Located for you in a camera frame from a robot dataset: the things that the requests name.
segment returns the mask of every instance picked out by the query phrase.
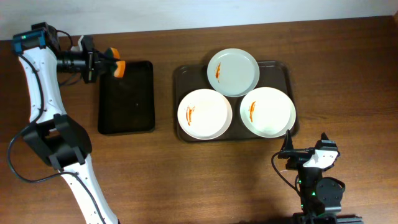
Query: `wall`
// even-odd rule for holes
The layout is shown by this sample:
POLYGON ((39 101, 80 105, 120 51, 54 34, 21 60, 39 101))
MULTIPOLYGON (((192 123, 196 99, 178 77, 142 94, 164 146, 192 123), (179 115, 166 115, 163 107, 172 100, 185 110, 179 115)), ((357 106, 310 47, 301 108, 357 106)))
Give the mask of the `wall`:
POLYGON ((393 15, 398 0, 0 0, 0 39, 46 21, 103 34, 393 15))

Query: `plate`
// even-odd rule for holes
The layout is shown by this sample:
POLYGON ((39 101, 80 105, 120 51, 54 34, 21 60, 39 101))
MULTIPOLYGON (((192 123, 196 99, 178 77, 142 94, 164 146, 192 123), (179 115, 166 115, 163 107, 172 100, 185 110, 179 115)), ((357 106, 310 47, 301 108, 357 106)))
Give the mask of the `plate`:
POLYGON ((244 96, 256 87, 259 65, 249 53, 240 49, 225 49, 211 58, 207 66, 210 85, 224 96, 244 96))
POLYGON ((179 104, 177 119, 190 136, 209 140, 228 129, 232 121, 232 108, 225 96, 214 90, 195 90, 179 104))
POLYGON ((262 87, 243 98, 240 115, 252 133, 264 138, 276 138, 293 127, 296 110, 285 93, 275 88, 262 87))

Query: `rectangular black tray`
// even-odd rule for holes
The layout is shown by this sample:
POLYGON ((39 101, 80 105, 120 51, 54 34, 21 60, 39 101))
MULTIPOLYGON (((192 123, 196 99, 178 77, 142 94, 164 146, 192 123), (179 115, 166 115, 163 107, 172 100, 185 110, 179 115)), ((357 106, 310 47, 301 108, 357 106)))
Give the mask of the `rectangular black tray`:
MULTIPOLYGON (((289 80, 289 70, 287 67, 278 61, 267 60, 258 62, 260 67, 260 79, 256 86, 258 87, 273 87, 284 92, 293 101, 292 88, 289 80)), ((250 132, 243 124, 240 115, 239 107, 244 96, 228 97, 227 100, 231 104, 233 110, 233 118, 228 130, 221 136, 211 140, 199 140, 189 136, 179 125, 177 120, 177 108, 182 99, 193 90, 202 88, 213 89, 207 79, 207 65, 186 65, 182 66, 176 71, 174 76, 175 82, 175 110, 174 115, 177 122, 177 136, 185 142, 205 142, 205 141, 225 141, 225 140, 244 140, 244 139, 267 139, 257 136, 250 132)), ((294 135, 299 130, 299 122, 296 120, 290 133, 294 135)))

